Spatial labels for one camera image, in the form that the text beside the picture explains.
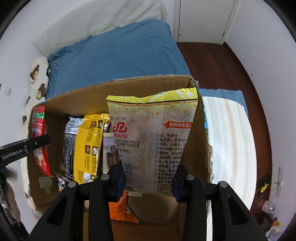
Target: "orange package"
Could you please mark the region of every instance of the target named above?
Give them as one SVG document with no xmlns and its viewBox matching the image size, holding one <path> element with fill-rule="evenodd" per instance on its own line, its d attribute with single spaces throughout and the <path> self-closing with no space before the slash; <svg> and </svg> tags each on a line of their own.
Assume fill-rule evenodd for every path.
<svg viewBox="0 0 296 241">
<path fill-rule="evenodd" d="M 128 193 L 124 192 L 118 202 L 109 202 L 110 217 L 117 221 L 139 223 L 133 211 L 128 206 Z"/>
</svg>

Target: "yellow snack bag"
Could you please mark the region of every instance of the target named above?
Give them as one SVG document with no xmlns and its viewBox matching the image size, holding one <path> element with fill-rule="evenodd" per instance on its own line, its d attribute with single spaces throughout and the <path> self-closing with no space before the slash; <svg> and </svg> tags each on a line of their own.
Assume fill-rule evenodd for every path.
<svg viewBox="0 0 296 241">
<path fill-rule="evenodd" d="M 86 115 L 78 128 L 74 152 L 74 180 L 88 183 L 98 175 L 104 124 L 109 114 Z"/>
<path fill-rule="evenodd" d="M 196 88 L 152 96 L 108 96 L 125 189 L 172 195 L 173 179 L 193 122 Z"/>
</svg>

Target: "red snack bag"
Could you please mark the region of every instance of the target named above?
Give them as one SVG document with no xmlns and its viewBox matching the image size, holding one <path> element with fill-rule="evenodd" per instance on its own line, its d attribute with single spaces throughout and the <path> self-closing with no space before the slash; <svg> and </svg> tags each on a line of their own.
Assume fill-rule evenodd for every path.
<svg viewBox="0 0 296 241">
<path fill-rule="evenodd" d="M 44 122 L 45 106 L 36 106 L 32 110 L 32 137 L 38 137 L 45 134 Z M 46 146 L 34 150 L 35 160 L 40 170 L 49 176 L 52 176 L 49 169 Z"/>
</svg>

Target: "cardboard box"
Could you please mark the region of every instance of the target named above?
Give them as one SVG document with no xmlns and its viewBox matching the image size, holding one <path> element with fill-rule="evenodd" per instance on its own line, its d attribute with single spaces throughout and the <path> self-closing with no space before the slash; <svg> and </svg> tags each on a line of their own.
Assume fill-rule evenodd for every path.
<svg viewBox="0 0 296 241">
<path fill-rule="evenodd" d="M 81 116 L 95 113 L 108 113 L 106 97 L 108 95 L 145 97 L 163 91 L 195 87 L 189 76 L 141 77 L 110 81 L 95 86 L 75 90 L 48 100 L 45 103 L 45 123 L 52 141 L 48 146 L 48 158 L 51 173 L 59 171 L 59 163 L 63 162 L 63 141 L 66 125 L 65 114 Z M 204 129 L 204 112 L 199 96 L 198 106 L 187 139 L 181 163 L 187 171 L 203 181 L 209 181 L 211 169 L 209 165 L 208 143 Z M 52 178 L 50 193 L 40 187 L 39 178 L 45 175 L 39 170 L 34 156 L 28 157 L 28 177 L 30 194 L 38 212 L 43 213 L 59 194 L 57 178 Z M 143 195 L 133 197 L 132 208 L 140 218 L 140 224 L 112 221 L 115 240 L 179 240 L 182 230 L 184 209 L 178 213 L 179 205 L 173 197 Z M 87 216 L 85 211 L 84 229 L 87 236 Z"/>
</svg>

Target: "white door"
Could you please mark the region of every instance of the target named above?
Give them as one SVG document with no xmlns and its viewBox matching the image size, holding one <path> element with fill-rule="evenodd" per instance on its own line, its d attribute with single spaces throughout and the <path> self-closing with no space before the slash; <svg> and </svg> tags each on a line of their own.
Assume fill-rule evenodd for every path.
<svg viewBox="0 0 296 241">
<path fill-rule="evenodd" d="M 178 42 L 221 43 L 234 0 L 181 0 Z"/>
</svg>

